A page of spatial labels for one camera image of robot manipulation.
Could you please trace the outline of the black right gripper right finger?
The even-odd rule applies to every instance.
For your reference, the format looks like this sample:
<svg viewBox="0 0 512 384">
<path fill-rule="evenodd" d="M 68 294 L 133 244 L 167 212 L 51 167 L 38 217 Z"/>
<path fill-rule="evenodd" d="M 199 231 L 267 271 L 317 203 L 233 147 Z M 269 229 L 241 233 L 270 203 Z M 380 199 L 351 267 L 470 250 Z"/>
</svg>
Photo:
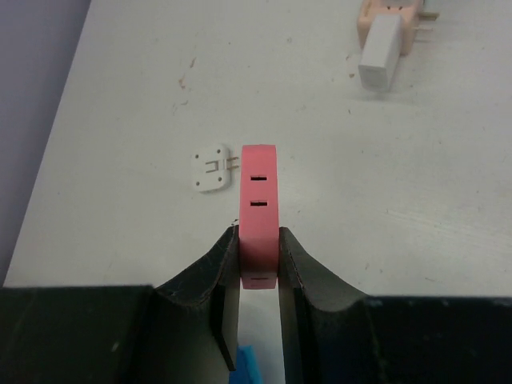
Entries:
<svg viewBox="0 0 512 384">
<path fill-rule="evenodd" d="M 365 294 L 313 258 L 288 228 L 279 235 L 278 296 L 288 383 L 370 383 Z"/>
</svg>

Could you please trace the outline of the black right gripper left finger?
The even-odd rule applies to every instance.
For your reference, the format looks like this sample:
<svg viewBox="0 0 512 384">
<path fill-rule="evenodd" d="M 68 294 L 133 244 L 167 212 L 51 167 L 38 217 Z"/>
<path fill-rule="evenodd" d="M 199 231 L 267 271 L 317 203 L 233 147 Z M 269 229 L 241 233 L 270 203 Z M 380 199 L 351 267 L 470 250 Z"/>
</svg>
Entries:
<svg viewBox="0 0 512 384">
<path fill-rule="evenodd" d="M 238 228 L 156 289 L 154 382 L 227 383 L 236 368 Z"/>
</svg>

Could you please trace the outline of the blue cube socket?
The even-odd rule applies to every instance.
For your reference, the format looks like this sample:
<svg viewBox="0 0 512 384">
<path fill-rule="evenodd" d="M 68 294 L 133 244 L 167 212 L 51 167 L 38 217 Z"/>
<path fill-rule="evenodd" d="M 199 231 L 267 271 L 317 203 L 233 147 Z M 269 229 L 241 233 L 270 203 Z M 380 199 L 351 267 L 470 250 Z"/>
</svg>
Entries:
<svg viewBox="0 0 512 384">
<path fill-rule="evenodd" d="M 238 346 L 237 367 L 230 373 L 229 384 L 263 384 L 252 346 Z"/>
</svg>

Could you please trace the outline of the pink extension socket plug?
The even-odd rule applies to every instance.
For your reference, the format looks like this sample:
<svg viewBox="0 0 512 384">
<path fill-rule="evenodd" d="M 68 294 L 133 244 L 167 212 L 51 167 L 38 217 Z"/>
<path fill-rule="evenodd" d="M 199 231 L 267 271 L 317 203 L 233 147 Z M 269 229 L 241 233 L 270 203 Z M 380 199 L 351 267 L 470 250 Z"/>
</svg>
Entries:
<svg viewBox="0 0 512 384">
<path fill-rule="evenodd" d="M 279 213 L 277 150 L 273 145 L 242 148 L 238 233 L 243 288 L 275 288 Z"/>
</svg>

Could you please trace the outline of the white plug adapter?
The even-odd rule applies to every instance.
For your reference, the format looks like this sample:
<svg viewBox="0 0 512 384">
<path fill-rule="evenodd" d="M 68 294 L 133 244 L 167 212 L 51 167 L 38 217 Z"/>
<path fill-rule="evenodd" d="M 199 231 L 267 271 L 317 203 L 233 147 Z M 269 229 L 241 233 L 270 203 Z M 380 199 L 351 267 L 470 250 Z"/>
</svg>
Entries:
<svg viewBox="0 0 512 384">
<path fill-rule="evenodd" d="M 214 143 L 192 152 L 191 180 L 201 194 L 224 190 L 231 184 L 232 173 L 239 168 L 239 157 L 223 143 Z"/>
</svg>

